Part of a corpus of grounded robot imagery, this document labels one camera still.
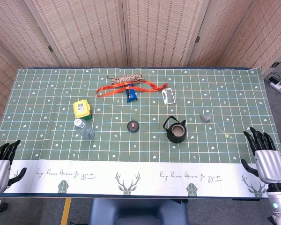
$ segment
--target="hinge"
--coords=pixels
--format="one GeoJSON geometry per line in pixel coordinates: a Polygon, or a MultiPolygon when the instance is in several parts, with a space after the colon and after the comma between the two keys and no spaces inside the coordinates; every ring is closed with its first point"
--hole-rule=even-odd
{"type": "Polygon", "coordinates": [[[48,48],[49,48],[49,50],[50,50],[51,53],[54,52],[53,49],[52,49],[52,47],[51,47],[51,45],[48,45],[48,48]]]}
{"type": "Polygon", "coordinates": [[[272,65],[271,65],[271,68],[275,68],[277,67],[281,62],[274,62],[272,65]]]}
{"type": "Polygon", "coordinates": [[[197,36],[195,43],[199,43],[200,41],[200,36],[197,36]]]}

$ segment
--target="floor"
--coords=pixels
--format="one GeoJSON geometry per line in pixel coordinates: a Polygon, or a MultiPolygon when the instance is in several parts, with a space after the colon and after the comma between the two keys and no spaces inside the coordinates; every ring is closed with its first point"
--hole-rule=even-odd
{"type": "MultiPolygon", "coordinates": [[[[281,65],[275,69],[281,73],[281,65]]],[[[267,97],[281,141],[281,94],[266,83],[267,97]]],[[[60,224],[64,199],[6,198],[7,211],[0,213],[0,225],[60,224]]],[[[90,199],[72,199],[68,224],[87,224],[90,199]]],[[[231,199],[194,199],[188,203],[190,225],[266,225],[271,210],[267,199],[259,202],[231,199]]]]}

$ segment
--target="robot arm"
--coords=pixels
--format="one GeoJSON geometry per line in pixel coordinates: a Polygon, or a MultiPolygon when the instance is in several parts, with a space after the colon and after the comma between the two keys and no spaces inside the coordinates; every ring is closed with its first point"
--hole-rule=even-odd
{"type": "Polygon", "coordinates": [[[9,179],[10,168],[15,157],[15,151],[20,140],[15,143],[6,143],[0,147],[0,194],[9,188],[12,184],[20,181],[26,173],[26,168],[23,168],[19,175],[9,179]]]}
{"type": "Polygon", "coordinates": [[[274,225],[281,225],[281,155],[276,150],[270,135],[261,133],[252,127],[250,130],[254,138],[246,131],[244,131],[244,135],[255,156],[257,169],[251,168],[244,159],[241,159],[241,163],[247,172],[268,184],[266,193],[274,214],[268,219],[274,225]]]}

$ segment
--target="red strap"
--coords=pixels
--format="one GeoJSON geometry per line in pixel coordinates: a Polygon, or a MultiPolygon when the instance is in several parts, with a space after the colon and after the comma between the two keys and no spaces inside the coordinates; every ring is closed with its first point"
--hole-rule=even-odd
{"type": "Polygon", "coordinates": [[[113,84],[113,85],[109,85],[109,86],[106,86],[106,87],[102,87],[102,88],[99,88],[97,90],[97,97],[105,97],[105,96],[108,96],[108,95],[113,95],[113,94],[116,94],[116,93],[120,93],[126,89],[133,89],[133,90],[139,90],[139,91],[145,91],[145,92],[153,92],[153,91],[159,91],[159,90],[162,90],[164,88],[166,88],[168,86],[168,83],[164,83],[161,87],[158,87],[156,86],[155,84],[151,83],[150,81],[142,81],[143,83],[147,83],[148,85],[150,85],[153,89],[144,89],[144,88],[139,88],[139,87],[131,87],[129,86],[129,84],[132,84],[132,83],[135,83],[135,82],[123,82],[123,83],[117,83],[117,84],[113,84]],[[111,92],[107,92],[103,95],[98,95],[98,92],[99,91],[102,91],[102,90],[108,90],[108,89],[114,89],[114,88],[118,88],[118,87],[122,87],[122,86],[125,86],[121,89],[117,89],[117,90],[113,90],[111,92]]]}

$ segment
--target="yellow container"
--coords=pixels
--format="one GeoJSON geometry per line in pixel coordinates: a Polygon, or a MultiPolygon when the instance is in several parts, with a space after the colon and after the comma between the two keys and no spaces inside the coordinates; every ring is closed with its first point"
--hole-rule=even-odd
{"type": "Polygon", "coordinates": [[[92,115],[90,113],[90,106],[87,100],[83,99],[78,102],[74,102],[73,108],[76,118],[82,118],[85,120],[89,120],[92,118],[92,115]]]}

